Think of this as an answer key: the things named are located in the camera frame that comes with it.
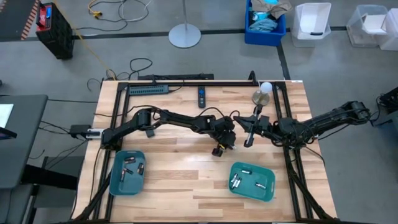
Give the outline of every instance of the wooden table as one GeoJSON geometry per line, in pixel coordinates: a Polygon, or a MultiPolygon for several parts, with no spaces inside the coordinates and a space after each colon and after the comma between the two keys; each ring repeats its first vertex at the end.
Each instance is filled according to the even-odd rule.
{"type": "MultiPolygon", "coordinates": [[[[97,113],[112,114],[117,85],[117,82],[103,83],[96,109],[97,113]]],[[[303,83],[286,81],[286,85],[294,118],[299,121],[311,118],[303,83]]],[[[257,88],[254,86],[208,86],[206,88],[206,105],[219,108],[225,115],[230,114],[233,110],[240,110],[241,116],[250,116],[254,109],[251,96],[256,90],[257,88]]],[[[281,96],[282,94],[279,94],[281,107],[284,108],[281,96]]],[[[168,95],[133,96],[130,97],[129,105],[129,107],[154,105],[189,116],[196,116],[202,111],[197,106],[197,87],[183,87],[168,95]]],[[[129,113],[127,118],[131,119],[136,111],[133,110],[129,113]]],[[[217,118],[220,117],[215,110],[209,110],[205,114],[214,114],[217,118]]],[[[277,119],[272,96],[271,102],[263,107],[262,114],[269,116],[271,122],[277,119]]],[[[108,128],[110,121],[111,118],[95,116],[93,127],[108,128]]],[[[234,131],[236,132],[235,145],[237,149],[225,152],[222,157],[211,155],[216,142],[208,135],[196,134],[187,128],[163,125],[155,130],[156,135],[150,139],[147,138],[145,132],[140,131],[127,135],[123,141],[123,150],[141,150],[146,155],[144,190],[134,197],[115,197],[111,221],[294,221],[282,148],[273,146],[270,140],[259,136],[255,136],[252,147],[245,148],[243,142],[247,134],[238,124],[234,131]],[[236,161],[264,166],[274,171],[277,182],[273,201],[265,203],[240,197],[227,189],[229,170],[236,161]]],[[[99,146],[99,140],[90,141],[88,144],[78,186],[74,217],[79,215],[90,201],[93,166],[99,146]]],[[[317,141],[309,147],[320,153],[317,141]]],[[[103,156],[104,150],[101,150],[95,167],[94,192],[96,192],[100,179],[103,156]]],[[[306,149],[302,149],[302,160],[309,191],[325,211],[335,217],[335,207],[322,161],[306,149]]],[[[304,217],[305,208],[302,194],[299,189],[297,192],[304,217]]],[[[108,191],[102,199],[100,218],[104,217],[107,198],[108,191]]]]}

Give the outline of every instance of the concrete floor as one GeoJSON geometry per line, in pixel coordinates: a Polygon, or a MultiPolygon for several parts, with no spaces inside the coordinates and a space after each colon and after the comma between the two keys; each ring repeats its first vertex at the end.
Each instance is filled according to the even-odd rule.
{"type": "MultiPolygon", "coordinates": [[[[114,29],[114,24],[102,23],[87,15],[89,1],[59,0],[59,3],[75,27],[114,29]]],[[[291,2],[297,5],[311,1],[291,2]]],[[[330,25],[345,26],[358,4],[398,7],[395,0],[332,1],[330,25]]],[[[187,0],[190,22],[202,30],[242,29],[244,6],[243,0],[187,0]]],[[[105,17],[117,18],[117,4],[98,9],[105,17]]],[[[149,10],[148,18],[129,24],[125,30],[110,33],[84,30],[82,33],[167,32],[182,22],[180,1],[154,0],[149,10]]],[[[141,5],[129,2],[125,12],[129,17],[139,17],[141,5]]],[[[291,26],[292,18],[293,13],[288,13],[287,27],[291,26]]],[[[244,34],[203,35],[200,43],[191,49],[177,49],[170,45],[167,37],[96,39],[87,43],[116,73],[128,71],[130,59],[147,57],[154,64],[142,75],[203,72],[214,73],[216,79],[246,79],[254,70],[260,79],[283,80],[276,48],[246,45],[243,37],[244,34]]],[[[304,81],[314,116],[349,100],[363,101],[375,111],[376,97],[398,86],[398,52],[353,48],[346,31],[332,31],[315,49],[295,48],[288,33],[282,46],[291,79],[304,81]]],[[[0,43],[0,57],[0,78],[6,83],[0,88],[0,94],[44,93],[56,99],[96,100],[99,88],[92,83],[93,91],[89,92],[86,81],[104,77],[102,66],[79,40],[75,42],[73,59],[68,61],[55,60],[37,41],[0,43]]],[[[48,102],[43,120],[66,127],[91,124],[95,106],[48,102]]],[[[56,156],[76,144],[66,136],[39,132],[31,156],[40,154],[42,149],[46,149],[46,156],[56,156]]],[[[396,131],[388,125],[382,128],[372,128],[370,124],[352,126],[321,141],[320,145],[339,218],[356,222],[398,223],[396,131]]],[[[73,155],[82,156],[84,153],[85,148],[82,147],[73,155]]],[[[29,162],[41,164],[40,159],[29,162]]],[[[66,220],[71,207],[70,204],[39,209],[35,223],[66,220]]]]}

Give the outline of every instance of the white plastic bin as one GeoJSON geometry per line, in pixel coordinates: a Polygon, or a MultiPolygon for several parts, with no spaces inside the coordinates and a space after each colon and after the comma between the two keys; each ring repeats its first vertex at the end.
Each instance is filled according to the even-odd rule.
{"type": "Polygon", "coordinates": [[[387,9],[378,5],[358,5],[353,16],[347,23],[347,33],[353,47],[377,47],[377,34],[364,28],[366,16],[385,16],[387,9]]]}
{"type": "Polygon", "coordinates": [[[391,9],[386,17],[387,35],[376,37],[381,50],[398,50],[398,9],[391,9]]]}
{"type": "Polygon", "coordinates": [[[330,3],[305,3],[295,7],[292,41],[295,47],[315,47],[330,34],[330,3]]]}

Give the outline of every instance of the floor line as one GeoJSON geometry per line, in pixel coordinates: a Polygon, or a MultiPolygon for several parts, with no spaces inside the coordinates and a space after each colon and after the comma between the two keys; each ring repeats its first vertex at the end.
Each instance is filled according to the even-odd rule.
{"type": "MultiPolygon", "coordinates": [[[[332,31],[347,30],[345,26],[330,27],[332,31]]],[[[244,34],[244,29],[217,29],[217,30],[201,30],[202,35],[214,34],[244,34]]],[[[141,32],[141,33],[127,33],[127,34],[93,34],[83,35],[85,40],[93,39],[118,39],[118,38],[131,38],[131,37],[167,37],[169,32],[141,32]]],[[[21,39],[0,39],[0,42],[14,42],[14,41],[39,41],[37,37],[27,37],[25,40],[21,39]]]]}

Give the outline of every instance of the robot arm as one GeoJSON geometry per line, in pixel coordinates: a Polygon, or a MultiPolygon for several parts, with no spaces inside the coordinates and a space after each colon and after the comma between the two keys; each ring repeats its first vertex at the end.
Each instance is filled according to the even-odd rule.
{"type": "Polygon", "coordinates": [[[262,106],[257,105],[250,117],[234,116],[245,132],[249,133],[244,142],[251,147],[254,134],[271,139],[275,146],[300,147],[311,144],[316,136],[342,124],[365,124],[370,119],[370,112],[362,102],[350,101],[331,112],[322,114],[304,122],[292,118],[282,118],[271,124],[269,117],[260,116],[262,106]]]}
{"type": "Polygon", "coordinates": [[[101,147],[115,150],[120,147],[120,139],[134,131],[153,131],[163,124],[172,124],[189,128],[198,134],[208,134],[217,141],[218,145],[212,152],[214,156],[221,156],[225,149],[233,149],[236,140],[233,129],[235,125],[229,116],[216,119],[214,115],[185,116],[161,110],[156,107],[141,109],[134,114],[132,119],[115,129],[105,129],[101,138],[101,147]],[[152,124],[152,113],[159,118],[152,124]]]}

